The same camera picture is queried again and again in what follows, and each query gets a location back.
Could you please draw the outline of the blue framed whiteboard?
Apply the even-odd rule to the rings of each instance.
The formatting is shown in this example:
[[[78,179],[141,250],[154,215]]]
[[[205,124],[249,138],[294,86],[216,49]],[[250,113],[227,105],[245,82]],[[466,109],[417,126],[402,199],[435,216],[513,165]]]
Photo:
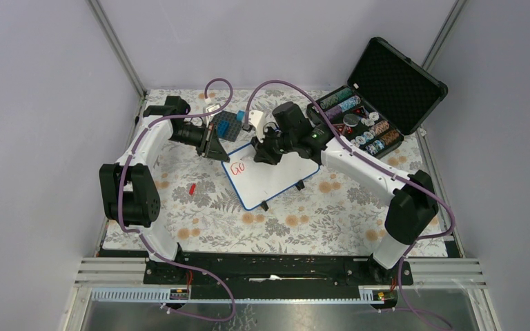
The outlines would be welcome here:
[[[320,170],[311,160],[303,159],[292,152],[282,157],[277,165],[242,161],[242,157],[254,156],[255,150],[249,143],[228,154],[229,162],[221,166],[243,209],[251,211],[259,204],[287,188],[294,188],[299,180],[305,181]]]

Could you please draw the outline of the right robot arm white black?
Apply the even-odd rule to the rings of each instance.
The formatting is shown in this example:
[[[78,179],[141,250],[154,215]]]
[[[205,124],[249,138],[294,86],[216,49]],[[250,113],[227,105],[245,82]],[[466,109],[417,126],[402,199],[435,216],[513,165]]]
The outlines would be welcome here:
[[[272,112],[277,128],[266,128],[264,113],[250,110],[245,124],[255,129],[251,143],[257,163],[277,165],[285,154],[296,153],[372,190],[388,206],[386,235],[372,254],[368,274],[385,284],[395,276],[395,264],[407,254],[439,212],[431,177],[397,170],[356,148],[333,125],[313,126],[300,107],[286,102]]]

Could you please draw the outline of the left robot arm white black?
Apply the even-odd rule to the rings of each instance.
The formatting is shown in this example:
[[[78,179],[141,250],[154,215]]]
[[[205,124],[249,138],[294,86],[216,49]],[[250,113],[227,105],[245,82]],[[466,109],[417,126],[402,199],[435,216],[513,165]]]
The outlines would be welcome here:
[[[152,176],[163,145],[174,141],[192,146],[198,156],[216,161],[230,160],[213,124],[192,123],[190,105],[180,96],[168,96],[162,106],[148,106],[127,150],[99,170],[104,212],[121,229],[136,234],[150,259],[162,262],[160,275],[169,283],[186,276],[186,265],[176,258],[180,246],[174,237],[155,222],[161,199]]]

